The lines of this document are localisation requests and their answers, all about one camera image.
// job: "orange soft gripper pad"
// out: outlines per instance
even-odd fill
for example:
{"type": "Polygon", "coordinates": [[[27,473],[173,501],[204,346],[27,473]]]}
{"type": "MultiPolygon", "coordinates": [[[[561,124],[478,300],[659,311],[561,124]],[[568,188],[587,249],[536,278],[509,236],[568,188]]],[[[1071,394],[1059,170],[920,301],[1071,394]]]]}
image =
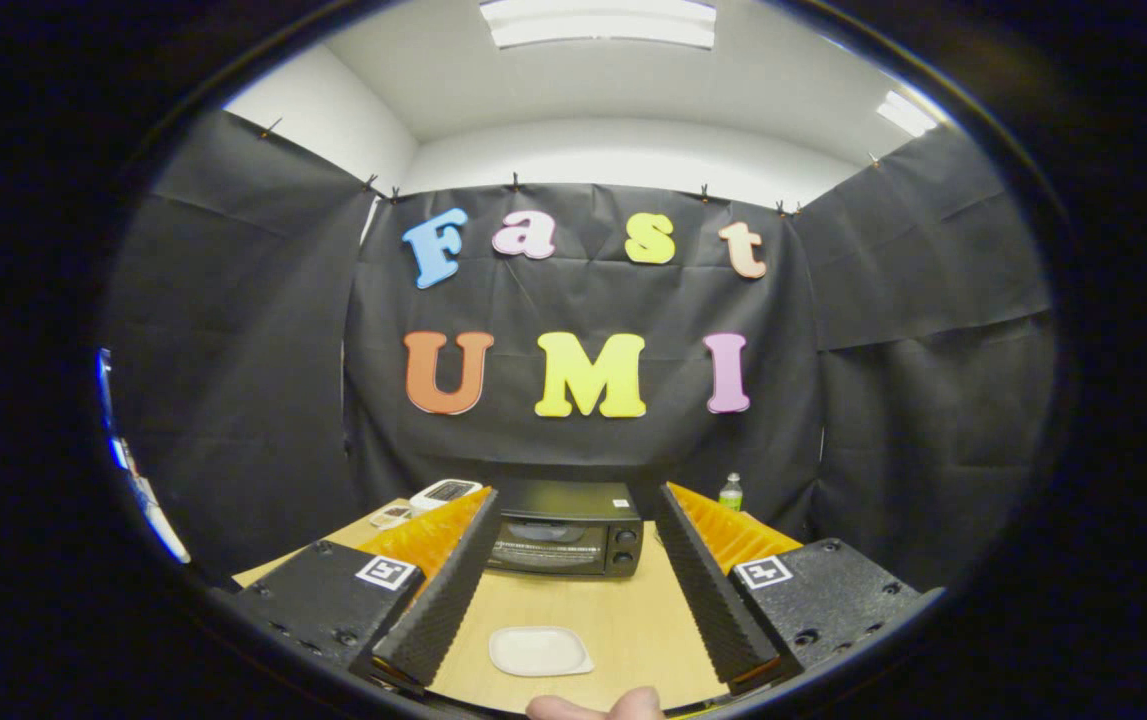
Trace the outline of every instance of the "orange soft gripper pad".
{"type": "Polygon", "coordinates": [[[421,568],[422,573],[426,573],[426,581],[413,596],[413,600],[418,600],[418,594],[430,587],[431,580],[444,568],[445,561],[453,555],[459,539],[468,525],[471,525],[474,516],[479,511],[491,490],[482,487],[470,495],[436,507],[435,510],[419,515],[399,527],[387,530],[380,537],[359,546],[357,550],[412,562],[413,565],[421,568]]]}
{"type": "Polygon", "coordinates": [[[688,515],[688,522],[697,530],[702,542],[707,543],[707,550],[715,556],[716,565],[720,566],[725,576],[739,562],[760,559],[803,547],[803,543],[793,541],[746,512],[731,510],[674,483],[666,483],[666,487],[670,487],[684,514],[688,515]]]}

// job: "black curtain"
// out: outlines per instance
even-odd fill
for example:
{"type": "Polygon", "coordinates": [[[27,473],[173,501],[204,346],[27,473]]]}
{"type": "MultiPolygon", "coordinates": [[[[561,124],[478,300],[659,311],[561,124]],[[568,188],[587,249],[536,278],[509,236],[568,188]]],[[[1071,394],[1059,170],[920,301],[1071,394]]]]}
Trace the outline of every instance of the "black curtain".
{"type": "Polygon", "coordinates": [[[218,111],[145,197],[108,290],[120,432],[195,562],[228,576],[368,510],[340,338],[373,193],[218,111]]]}
{"type": "Polygon", "coordinates": [[[916,587],[947,584],[1027,476],[1054,341],[1036,238],[938,127],[803,209],[825,398],[809,518],[916,587]]]}
{"type": "Polygon", "coordinates": [[[621,480],[645,516],[657,484],[674,480],[715,495],[742,475],[746,509],[804,537],[801,493],[816,478],[821,397],[807,269],[789,218],[726,199],[649,188],[526,183],[465,188],[381,202],[362,243],[346,322],[348,430],[354,493],[373,507],[439,478],[497,487],[523,479],[621,480]],[[459,208],[459,268],[426,290],[403,234],[459,208]],[[515,210],[555,220],[554,255],[501,255],[491,238],[515,210]],[[672,220],[674,258],[629,259],[635,213],[672,220]],[[729,266],[718,232],[746,222],[759,233],[764,277],[729,266]],[[482,397],[460,415],[420,410],[405,392],[407,332],[442,332],[437,384],[462,374],[459,332],[491,332],[482,397]],[[638,334],[640,418],[538,416],[546,355],[543,332],[572,332],[590,359],[615,332],[638,334]],[[743,413],[712,414],[713,360],[702,338],[741,332],[743,413]]]}

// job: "wooden table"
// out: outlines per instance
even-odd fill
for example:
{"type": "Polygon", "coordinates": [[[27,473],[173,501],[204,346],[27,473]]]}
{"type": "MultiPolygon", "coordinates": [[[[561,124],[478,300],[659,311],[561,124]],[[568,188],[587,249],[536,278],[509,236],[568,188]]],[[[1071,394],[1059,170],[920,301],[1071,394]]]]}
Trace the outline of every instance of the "wooden table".
{"type": "MultiPolygon", "coordinates": [[[[380,507],[375,512],[385,510],[380,507]]],[[[325,539],[356,547],[377,535],[366,515],[325,539]]],[[[297,551],[234,577],[247,587],[297,551]]],[[[723,696],[697,625],[650,521],[640,566],[632,578],[553,578],[485,570],[432,692],[483,707],[523,712],[531,698],[557,694],[578,705],[608,710],[631,688],[654,684],[663,709],[723,696]],[[586,644],[595,670],[585,675],[518,678],[489,659],[489,637],[500,628],[556,625],[586,644]]]]}

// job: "white wall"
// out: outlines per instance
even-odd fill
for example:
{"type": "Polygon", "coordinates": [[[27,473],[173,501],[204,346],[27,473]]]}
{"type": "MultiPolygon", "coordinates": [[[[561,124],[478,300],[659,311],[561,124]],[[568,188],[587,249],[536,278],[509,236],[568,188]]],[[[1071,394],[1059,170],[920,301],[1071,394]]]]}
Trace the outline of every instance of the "white wall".
{"type": "Polygon", "coordinates": [[[751,133],[638,119],[514,124],[422,144],[400,194],[524,182],[629,183],[773,208],[809,204],[858,167],[751,133]]]}
{"type": "Polygon", "coordinates": [[[356,73],[318,45],[249,86],[226,104],[239,117],[389,191],[403,182],[418,141],[356,73]]]}

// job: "clip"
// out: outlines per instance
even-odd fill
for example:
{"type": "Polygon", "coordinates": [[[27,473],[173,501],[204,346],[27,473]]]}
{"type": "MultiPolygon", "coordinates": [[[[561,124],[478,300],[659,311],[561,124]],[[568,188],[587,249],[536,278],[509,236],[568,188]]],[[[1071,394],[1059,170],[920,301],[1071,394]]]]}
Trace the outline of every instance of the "clip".
{"type": "Polygon", "coordinates": [[[275,122],[271,123],[271,127],[265,128],[265,131],[262,132],[262,135],[257,136],[258,140],[266,140],[266,138],[271,135],[271,131],[273,131],[275,128],[275,126],[278,124],[280,124],[280,120],[282,120],[282,119],[283,118],[281,117],[279,120],[275,120],[275,122]]]}

